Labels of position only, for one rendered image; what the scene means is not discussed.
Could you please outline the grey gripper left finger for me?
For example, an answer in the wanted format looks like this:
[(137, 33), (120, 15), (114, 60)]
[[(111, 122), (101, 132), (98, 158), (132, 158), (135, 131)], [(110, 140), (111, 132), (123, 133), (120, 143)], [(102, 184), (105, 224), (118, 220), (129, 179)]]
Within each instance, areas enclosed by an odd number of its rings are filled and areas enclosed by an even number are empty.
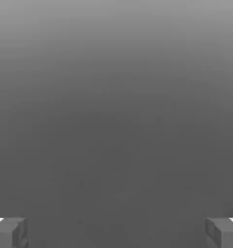
[(0, 217), (0, 248), (29, 248), (28, 219)]

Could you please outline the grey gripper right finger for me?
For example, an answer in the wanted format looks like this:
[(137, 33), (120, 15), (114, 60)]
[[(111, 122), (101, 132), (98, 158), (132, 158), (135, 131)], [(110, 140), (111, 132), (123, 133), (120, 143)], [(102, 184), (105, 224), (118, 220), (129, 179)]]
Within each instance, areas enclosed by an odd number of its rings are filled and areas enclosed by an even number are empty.
[(233, 248), (233, 217), (205, 220), (207, 248)]

